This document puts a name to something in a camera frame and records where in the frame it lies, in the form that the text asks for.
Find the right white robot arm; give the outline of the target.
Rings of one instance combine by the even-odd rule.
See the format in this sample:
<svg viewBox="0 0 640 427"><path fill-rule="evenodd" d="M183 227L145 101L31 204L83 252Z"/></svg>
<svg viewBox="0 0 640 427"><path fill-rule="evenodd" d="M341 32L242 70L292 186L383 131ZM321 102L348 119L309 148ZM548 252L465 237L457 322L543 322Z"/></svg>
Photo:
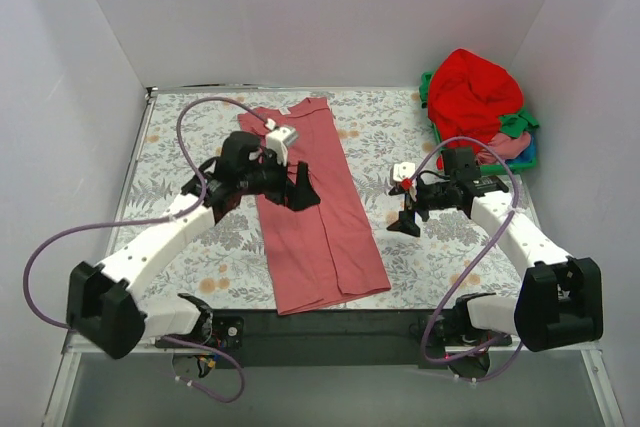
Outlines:
<svg viewBox="0 0 640 427"><path fill-rule="evenodd" d="M596 262L577 258L552 242L517 209L515 186L497 176L484 176L468 147L446 149L444 171L427 183L409 162L391 169L391 195L401 195L404 207L392 232L413 237L431 212L456 209L490 237L521 279L517 297L495 293L459 297L450 312L435 314L429 334L455 337L464 344L498 335L518 337L539 352L598 340L604 333L602 276Z"/></svg>

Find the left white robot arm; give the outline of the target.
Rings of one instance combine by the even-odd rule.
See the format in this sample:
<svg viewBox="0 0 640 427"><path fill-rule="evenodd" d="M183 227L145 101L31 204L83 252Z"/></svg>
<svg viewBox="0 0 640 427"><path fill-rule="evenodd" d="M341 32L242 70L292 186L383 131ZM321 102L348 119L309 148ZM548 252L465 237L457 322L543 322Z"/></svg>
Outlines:
<svg viewBox="0 0 640 427"><path fill-rule="evenodd" d="M209 343L213 311L192 295L145 303L150 283L196 237L213 228L248 195L263 196L293 212L320 203L307 163L289 177L288 154L296 130L275 127L265 137L232 132L219 156L196 167L193 177L155 224L96 265L78 264L69 279L66 322L113 359L140 341L175 336L193 347Z"/></svg>

